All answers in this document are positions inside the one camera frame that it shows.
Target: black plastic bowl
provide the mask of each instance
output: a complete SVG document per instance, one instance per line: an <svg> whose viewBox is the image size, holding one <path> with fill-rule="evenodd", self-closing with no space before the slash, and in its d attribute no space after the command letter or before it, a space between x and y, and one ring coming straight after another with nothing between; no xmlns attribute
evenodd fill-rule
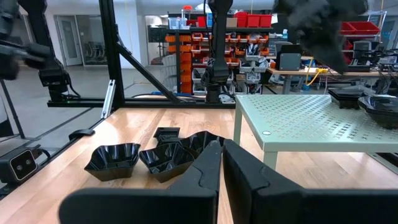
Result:
<svg viewBox="0 0 398 224"><path fill-rule="evenodd" d="M100 146L91 155L85 171L100 181L129 178L137 164L140 146L135 143Z"/></svg>
<svg viewBox="0 0 398 224"><path fill-rule="evenodd" d="M141 151L139 158L160 183L183 174L195 160L178 142Z"/></svg>
<svg viewBox="0 0 398 224"><path fill-rule="evenodd" d="M204 150L204 148L209 145L210 142L212 141L219 141L220 145L224 145L224 140L225 138L219 137L215 134L211 134L208 131L201 131L195 134L192 134L191 136L181 139L180 143L185 147L188 148L187 150L191 152L191 154L194 156L196 159L201 152Z"/></svg>

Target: black plastic tray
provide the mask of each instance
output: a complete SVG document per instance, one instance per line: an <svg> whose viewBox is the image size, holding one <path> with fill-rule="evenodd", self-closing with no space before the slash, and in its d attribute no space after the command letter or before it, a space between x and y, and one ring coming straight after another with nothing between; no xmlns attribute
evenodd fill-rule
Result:
<svg viewBox="0 0 398 224"><path fill-rule="evenodd" d="M358 99L358 105L383 128L398 128L397 98L365 96Z"/></svg>
<svg viewBox="0 0 398 224"><path fill-rule="evenodd" d="M365 96L358 99L358 104L368 113L398 117L398 98Z"/></svg>
<svg viewBox="0 0 398 224"><path fill-rule="evenodd" d="M336 103L340 109L359 109L358 98L362 97L363 90L334 89L328 92L331 96L331 101Z"/></svg>
<svg viewBox="0 0 398 224"><path fill-rule="evenodd" d="M224 145L223 137L217 136L208 131L201 131L192 134L187 138L181 139L180 143L194 156L194 158L197 158L204 148L206 148L212 141L218 141L221 146Z"/></svg>
<svg viewBox="0 0 398 224"><path fill-rule="evenodd" d="M91 155L85 171L100 181L131 177L140 146L135 143L100 146Z"/></svg>
<svg viewBox="0 0 398 224"><path fill-rule="evenodd" d="M183 174L195 160L179 142L141 151L139 158L160 183Z"/></svg>

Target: ceiling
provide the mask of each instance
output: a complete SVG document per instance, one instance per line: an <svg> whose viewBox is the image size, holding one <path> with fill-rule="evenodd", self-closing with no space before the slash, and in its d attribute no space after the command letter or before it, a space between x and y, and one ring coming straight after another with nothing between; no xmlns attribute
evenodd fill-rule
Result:
<svg viewBox="0 0 398 224"><path fill-rule="evenodd" d="M202 0L114 0L114 3L129 3L137 2L144 9L157 9L162 10L165 13L167 11L180 12L180 9L184 5L191 5L193 7L203 4ZM48 7L60 7L60 6L70 6L85 4L86 6L98 6L98 0L47 0ZM234 0L232 9L270 9L274 4L274 0Z"/></svg>

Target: yellow cable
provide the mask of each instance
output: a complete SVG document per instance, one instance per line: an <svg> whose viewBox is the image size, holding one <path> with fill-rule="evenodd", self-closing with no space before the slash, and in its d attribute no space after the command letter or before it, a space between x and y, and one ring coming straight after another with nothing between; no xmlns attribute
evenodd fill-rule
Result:
<svg viewBox="0 0 398 224"><path fill-rule="evenodd" d="M321 71L319 71L319 72L315 75L315 77L312 79L312 81L311 81L309 84L306 84L306 85L307 85L307 86L310 86L310 85L315 81L315 79L318 77L319 73L321 73Z"/></svg>
<svg viewBox="0 0 398 224"><path fill-rule="evenodd" d="M307 76L306 76L306 78L305 78L305 84L308 83L308 73L310 72L310 68L311 68L311 66L312 66L312 61L313 61L313 57L311 58L310 65L308 66Z"/></svg>

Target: glass door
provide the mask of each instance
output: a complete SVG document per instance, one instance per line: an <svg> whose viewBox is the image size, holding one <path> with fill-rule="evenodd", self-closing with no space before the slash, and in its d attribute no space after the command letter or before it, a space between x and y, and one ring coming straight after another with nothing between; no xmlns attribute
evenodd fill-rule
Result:
<svg viewBox="0 0 398 224"><path fill-rule="evenodd" d="M85 65L107 65L101 16L80 15L76 21Z"/></svg>
<svg viewBox="0 0 398 224"><path fill-rule="evenodd" d="M74 16L58 16L63 54L67 65L81 65L80 45Z"/></svg>

